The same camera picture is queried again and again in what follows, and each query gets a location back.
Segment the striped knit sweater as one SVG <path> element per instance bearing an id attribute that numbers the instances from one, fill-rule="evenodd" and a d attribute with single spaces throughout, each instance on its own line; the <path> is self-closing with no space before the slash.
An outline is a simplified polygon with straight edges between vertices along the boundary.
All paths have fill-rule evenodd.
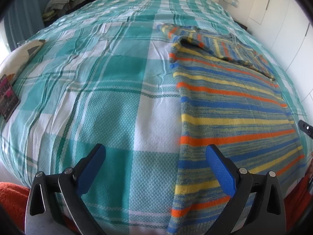
<path id="1" fill-rule="evenodd" d="M 283 195 L 303 176 L 304 145 L 269 60 L 233 33 L 161 24 L 181 101 L 177 179 L 168 234 L 202 234 L 229 197 L 208 166 L 214 144 L 238 167 L 276 172 Z"/>

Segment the folded striped clothes pile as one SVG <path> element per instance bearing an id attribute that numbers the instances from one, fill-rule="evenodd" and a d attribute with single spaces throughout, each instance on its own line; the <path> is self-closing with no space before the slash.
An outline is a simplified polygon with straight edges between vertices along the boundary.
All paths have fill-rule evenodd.
<path id="1" fill-rule="evenodd" d="M 44 22 L 63 16 L 67 11 L 79 4 L 80 0 L 50 0 L 46 5 L 42 19 Z"/>

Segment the orange knit cloth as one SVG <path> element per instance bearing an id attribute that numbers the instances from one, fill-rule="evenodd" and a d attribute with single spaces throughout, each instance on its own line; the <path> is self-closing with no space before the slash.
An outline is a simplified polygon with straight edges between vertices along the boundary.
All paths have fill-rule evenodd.
<path id="1" fill-rule="evenodd" d="M 31 189 L 1 182 L 1 234 L 78 234 L 46 182 Z"/>

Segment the white wardrobe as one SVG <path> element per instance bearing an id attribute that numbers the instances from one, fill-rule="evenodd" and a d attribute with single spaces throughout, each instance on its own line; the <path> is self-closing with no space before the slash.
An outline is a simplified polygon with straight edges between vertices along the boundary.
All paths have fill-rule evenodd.
<path id="1" fill-rule="evenodd" d="M 254 0 L 248 29 L 292 79 L 300 100 L 312 104 L 312 24 L 295 0 Z"/>

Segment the teal plaid bedspread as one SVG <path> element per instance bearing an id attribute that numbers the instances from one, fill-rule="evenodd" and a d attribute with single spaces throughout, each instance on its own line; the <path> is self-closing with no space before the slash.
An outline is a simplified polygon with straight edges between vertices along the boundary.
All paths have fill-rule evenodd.
<path id="1" fill-rule="evenodd" d="M 168 234 L 181 101 L 165 23 L 239 36 L 271 63 L 296 123 L 305 118 L 273 55 L 213 1 L 98 0 L 60 18 L 33 36 L 46 43 L 14 83 L 20 104 L 1 122 L 1 161 L 30 187 L 38 171 L 57 174 L 103 144 L 83 200 L 108 234 Z M 307 164 L 312 145 L 298 133 Z"/>

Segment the patterned cream pillow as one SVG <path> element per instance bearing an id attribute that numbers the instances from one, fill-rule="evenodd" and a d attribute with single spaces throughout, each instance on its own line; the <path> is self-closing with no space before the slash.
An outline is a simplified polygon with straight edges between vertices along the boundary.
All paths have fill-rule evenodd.
<path id="1" fill-rule="evenodd" d="M 25 69 L 28 63 L 36 56 L 43 45 L 44 39 L 26 41 L 20 47 L 12 51 L 1 63 L 1 78 L 6 76 L 11 85 Z"/>

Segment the teal curtain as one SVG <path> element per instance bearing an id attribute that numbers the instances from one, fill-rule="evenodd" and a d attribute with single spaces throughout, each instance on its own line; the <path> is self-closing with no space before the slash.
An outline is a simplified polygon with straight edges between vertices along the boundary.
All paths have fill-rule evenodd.
<path id="1" fill-rule="evenodd" d="M 13 0 L 4 14 L 4 30 L 10 51 L 43 29 L 42 14 L 50 0 Z"/>

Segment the wall socket with sticker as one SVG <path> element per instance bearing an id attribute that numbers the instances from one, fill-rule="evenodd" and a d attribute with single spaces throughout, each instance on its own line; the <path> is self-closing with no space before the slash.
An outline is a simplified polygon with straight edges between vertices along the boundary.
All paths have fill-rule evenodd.
<path id="1" fill-rule="evenodd" d="M 229 4 L 229 5 L 232 5 L 234 7 L 238 7 L 238 3 L 239 1 L 238 0 L 223 0 L 225 3 Z"/>

